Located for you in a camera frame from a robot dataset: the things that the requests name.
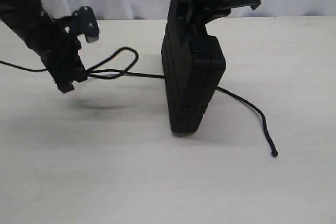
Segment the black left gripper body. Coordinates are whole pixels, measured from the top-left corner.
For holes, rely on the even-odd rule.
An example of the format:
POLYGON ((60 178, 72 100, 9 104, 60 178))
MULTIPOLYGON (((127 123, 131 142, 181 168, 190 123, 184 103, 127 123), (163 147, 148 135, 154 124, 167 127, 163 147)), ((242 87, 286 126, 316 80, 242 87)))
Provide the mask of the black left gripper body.
POLYGON ((71 66, 81 61, 78 54, 81 42, 72 27, 73 20, 70 16, 47 17, 47 24, 43 27, 44 49, 40 57, 52 77, 57 73, 70 73, 71 66))

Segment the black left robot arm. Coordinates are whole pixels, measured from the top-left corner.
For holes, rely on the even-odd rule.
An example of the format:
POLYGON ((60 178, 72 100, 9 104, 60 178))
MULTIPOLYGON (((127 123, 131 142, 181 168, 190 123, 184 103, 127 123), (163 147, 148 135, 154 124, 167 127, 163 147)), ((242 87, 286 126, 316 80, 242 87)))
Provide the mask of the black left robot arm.
POLYGON ((62 93, 88 79, 78 54, 80 41, 48 15, 41 0, 1 0, 1 21, 40 56, 62 93))

